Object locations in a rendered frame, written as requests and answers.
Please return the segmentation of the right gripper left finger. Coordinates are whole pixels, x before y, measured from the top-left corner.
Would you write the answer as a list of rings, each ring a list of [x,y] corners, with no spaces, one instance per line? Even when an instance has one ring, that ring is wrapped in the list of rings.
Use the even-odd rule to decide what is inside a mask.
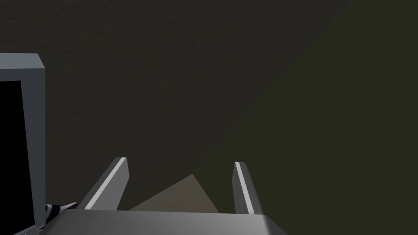
[[[79,203],[77,209],[116,210],[128,180],[127,158],[117,157]]]

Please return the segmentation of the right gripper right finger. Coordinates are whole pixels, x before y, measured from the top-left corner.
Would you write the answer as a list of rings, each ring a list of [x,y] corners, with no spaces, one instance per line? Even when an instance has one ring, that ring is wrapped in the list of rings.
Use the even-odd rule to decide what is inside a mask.
[[[236,214],[264,214],[250,172],[244,162],[234,162],[232,188]]]

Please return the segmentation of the grey appliance with black front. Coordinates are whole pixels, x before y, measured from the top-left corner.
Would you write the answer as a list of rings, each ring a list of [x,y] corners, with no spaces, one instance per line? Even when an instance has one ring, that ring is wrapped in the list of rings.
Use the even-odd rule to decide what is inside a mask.
[[[0,53],[0,235],[45,225],[45,67]]]

